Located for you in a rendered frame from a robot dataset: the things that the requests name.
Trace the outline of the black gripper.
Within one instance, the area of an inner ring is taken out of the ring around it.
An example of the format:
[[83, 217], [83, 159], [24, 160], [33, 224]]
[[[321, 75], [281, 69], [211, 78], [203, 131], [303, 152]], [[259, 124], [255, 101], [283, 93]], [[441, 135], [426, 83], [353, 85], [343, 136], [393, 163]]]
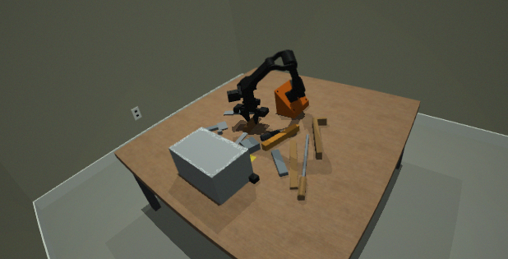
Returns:
[[255, 124], [257, 125], [258, 118], [265, 117], [269, 113], [269, 109], [267, 107], [260, 107], [260, 108], [256, 109], [255, 100], [256, 100], [256, 98], [251, 99], [251, 100], [243, 100], [243, 102], [242, 102], [243, 104], [237, 104], [233, 108], [233, 112], [239, 113], [239, 110], [240, 110], [240, 115], [242, 115], [247, 120], [247, 122], [250, 121], [249, 112], [255, 113], [253, 115], [253, 119], [254, 119]]

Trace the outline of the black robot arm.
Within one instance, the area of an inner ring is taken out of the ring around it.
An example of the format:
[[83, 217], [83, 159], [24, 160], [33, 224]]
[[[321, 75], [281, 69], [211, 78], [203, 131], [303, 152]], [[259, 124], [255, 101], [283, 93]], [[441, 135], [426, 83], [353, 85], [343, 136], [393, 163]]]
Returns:
[[[280, 57], [283, 60], [283, 66], [275, 64], [275, 59]], [[298, 63], [292, 50], [285, 49], [279, 51], [273, 57], [266, 58], [250, 76], [245, 76], [237, 84], [236, 90], [228, 90], [228, 100], [229, 102], [234, 102], [241, 100], [240, 98], [244, 100], [254, 99], [253, 91], [256, 90], [257, 83], [271, 71], [279, 70], [282, 72], [289, 71], [292, 78], [292, 80], [289, 81], [292, 89], [285, 92], [289, 101], [292, 103], [298, 98], [304, 97], [306, 91], [302, 78], [298, 75], [297, 67]]]

